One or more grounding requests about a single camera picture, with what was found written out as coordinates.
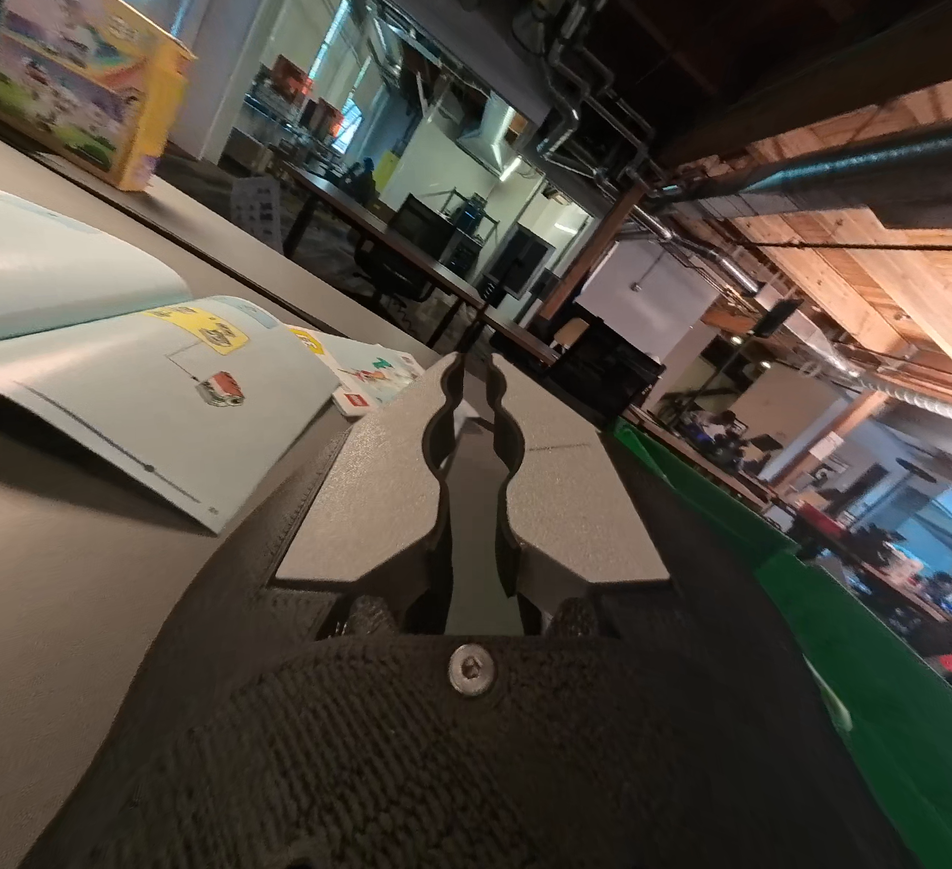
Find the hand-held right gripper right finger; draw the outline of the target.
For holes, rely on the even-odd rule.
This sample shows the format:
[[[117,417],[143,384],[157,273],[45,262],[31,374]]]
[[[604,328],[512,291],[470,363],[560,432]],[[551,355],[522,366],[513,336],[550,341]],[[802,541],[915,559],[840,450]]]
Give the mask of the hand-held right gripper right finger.
[[[596,426],[498,354],[485,393],[506,467],[496,538],[506,596],[567,601],[669,583]]]

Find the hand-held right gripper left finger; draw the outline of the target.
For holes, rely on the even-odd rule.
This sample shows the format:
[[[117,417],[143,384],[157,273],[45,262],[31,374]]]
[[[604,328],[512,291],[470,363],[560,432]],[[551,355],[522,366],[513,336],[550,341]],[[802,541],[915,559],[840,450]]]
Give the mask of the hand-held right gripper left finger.
[[[459,353],[356,423],[273,575],[279,588],[383,600],[411,634],[441,635],[453,591],[447,469],[463,401]]]

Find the green plastic bin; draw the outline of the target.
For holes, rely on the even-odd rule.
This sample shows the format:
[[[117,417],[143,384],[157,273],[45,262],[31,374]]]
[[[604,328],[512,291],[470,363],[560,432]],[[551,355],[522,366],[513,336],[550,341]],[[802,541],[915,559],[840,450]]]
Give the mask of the green plastic bin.
[[[625,420],[611,434],[712,526],[751,570],[804,657],[848,710],[850,751],[903,840],[951,866],[950,686],[794,543]]]

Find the yellow lego box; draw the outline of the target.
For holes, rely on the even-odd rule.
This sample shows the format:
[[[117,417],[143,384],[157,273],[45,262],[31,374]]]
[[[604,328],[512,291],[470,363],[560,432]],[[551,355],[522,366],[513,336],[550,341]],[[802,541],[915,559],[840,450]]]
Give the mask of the yellow lego box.
[[[143,192],[195,60],[122,0],[1,0],[2,123]]]

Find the white picture instruction booklet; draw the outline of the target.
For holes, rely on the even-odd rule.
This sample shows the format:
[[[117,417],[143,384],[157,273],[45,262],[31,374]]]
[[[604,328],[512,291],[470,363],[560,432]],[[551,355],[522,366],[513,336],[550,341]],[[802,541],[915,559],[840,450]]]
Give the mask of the white picture instruction booklet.
[[[383,349],[349,356],[344,363],[327,360],[326,365],[338,380],[334,403],[351,420],[386,405],[424,372],[411,355]]]

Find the black mesh chair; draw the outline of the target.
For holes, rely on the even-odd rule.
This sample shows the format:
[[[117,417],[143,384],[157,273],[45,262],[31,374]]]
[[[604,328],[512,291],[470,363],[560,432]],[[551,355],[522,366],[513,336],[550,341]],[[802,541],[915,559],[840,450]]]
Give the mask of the black mesh chair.
[[[565,402],[599,427],[641,405],[665,371],[600,318],[586,327],[548,368],[545,379]]]

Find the yellow instruction booklet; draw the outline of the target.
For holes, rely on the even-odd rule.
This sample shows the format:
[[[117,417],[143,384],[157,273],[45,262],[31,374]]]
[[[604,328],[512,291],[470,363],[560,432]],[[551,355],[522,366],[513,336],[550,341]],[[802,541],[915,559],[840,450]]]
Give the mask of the yellow instruction booklet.
[[[285,324],[304,346],[331,370],[351,370],[347,353],[351,351],[349,339],[310,328]]]

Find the black office chair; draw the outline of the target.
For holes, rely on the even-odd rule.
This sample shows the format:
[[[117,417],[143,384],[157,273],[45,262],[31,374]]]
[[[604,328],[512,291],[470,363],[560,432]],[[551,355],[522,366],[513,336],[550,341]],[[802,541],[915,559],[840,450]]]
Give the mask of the black office chair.
[[[354,230],[354,261],[358,271],[373,285],[378,300],[387,296],[405,302],[423,303],[437,284],[403,255],[363,231]]]

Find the long dark wooden table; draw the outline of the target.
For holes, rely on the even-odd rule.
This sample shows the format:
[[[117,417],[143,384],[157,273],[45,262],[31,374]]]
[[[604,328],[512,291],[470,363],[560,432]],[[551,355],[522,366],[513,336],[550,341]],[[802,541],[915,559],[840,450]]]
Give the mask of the long dark wooden table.
[[[363,208],[353,197],[303,168],[286,164],[284,169],[293,184],[304,192],[301,210],[283,240],[282,251],[286,258],[294,257],[317,207],[323,205],[366,239],[395,252],[413,269],[422,273],[429,283],[455,297],[455,304],[444,316],[439,328],[432,334],[427,342],[428,346],[433,346],[443,336],[459,309],[467,306],[473,311],[473,320],[456,346],[458,352],[469,351],[482,329],[487,327],[502,335],[508,342],[515,344],[531,360],[541,363],[544,368],[556,361],[557,355],[549,345],[543,343],[528,330],[499,315],[466,281],[436,260],[426,256],[420,248],[411,244],[402,235],[390,230],[383,220]]]

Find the monitor on stand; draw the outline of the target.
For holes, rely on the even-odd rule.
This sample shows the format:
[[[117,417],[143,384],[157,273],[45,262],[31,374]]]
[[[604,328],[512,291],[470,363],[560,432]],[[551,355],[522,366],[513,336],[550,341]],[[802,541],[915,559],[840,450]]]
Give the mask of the monitor on stand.
[[[518,300],[538,280],[556,254],[556,244],[516,223],[498,261],[498,281],[505,293]]]

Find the light blue instruction booklet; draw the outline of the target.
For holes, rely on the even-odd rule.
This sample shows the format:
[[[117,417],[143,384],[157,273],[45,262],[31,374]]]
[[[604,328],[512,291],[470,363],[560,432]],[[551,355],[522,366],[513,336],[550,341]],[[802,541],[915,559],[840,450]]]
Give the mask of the light blue instruction booklet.
[[[2,193],[2,396],[220,533],[338,377],[251,301]]]

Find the black cabinet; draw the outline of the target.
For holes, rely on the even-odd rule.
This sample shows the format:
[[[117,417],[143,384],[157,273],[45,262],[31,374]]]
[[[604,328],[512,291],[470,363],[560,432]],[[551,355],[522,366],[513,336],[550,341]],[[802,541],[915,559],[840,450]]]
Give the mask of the black cabinet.
[[[450,220],[411,194],[388,222],[388,228],[435,261],[442,260],[456,233]]]

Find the white printed sign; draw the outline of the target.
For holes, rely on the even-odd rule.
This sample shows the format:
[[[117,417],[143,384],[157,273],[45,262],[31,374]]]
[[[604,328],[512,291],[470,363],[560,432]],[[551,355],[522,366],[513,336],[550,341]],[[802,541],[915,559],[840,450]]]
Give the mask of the white printed sign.
[[[283,253],[281,214],[281,188],[277,178],[262,175],[233,181],[231,223],[278,253]]]

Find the wooden post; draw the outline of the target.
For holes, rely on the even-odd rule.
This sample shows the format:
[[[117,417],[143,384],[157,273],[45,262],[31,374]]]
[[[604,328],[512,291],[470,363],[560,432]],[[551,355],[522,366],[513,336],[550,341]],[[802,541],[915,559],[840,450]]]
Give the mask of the wooden post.
[[[633,208],[649,193],[649,185],[638,181],[614,201],[611,209],[599,220],[593,232],[587,236],[582,248],[565,268],[557,285],[547,295],[530,325],[539,336],[549,327],[553,318],[568,304],[577,288],[588,278],[591,270],[600,261]]]

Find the long round metal duct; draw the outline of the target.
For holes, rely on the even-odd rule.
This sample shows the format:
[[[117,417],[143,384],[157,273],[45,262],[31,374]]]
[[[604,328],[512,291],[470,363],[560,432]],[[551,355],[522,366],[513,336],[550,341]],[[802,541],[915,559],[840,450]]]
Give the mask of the long round metal duct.
[[[668,185],[646,204],[716,220],[868,208],[888,228],[950,221],[950,122],[910,129],[717,178]]]

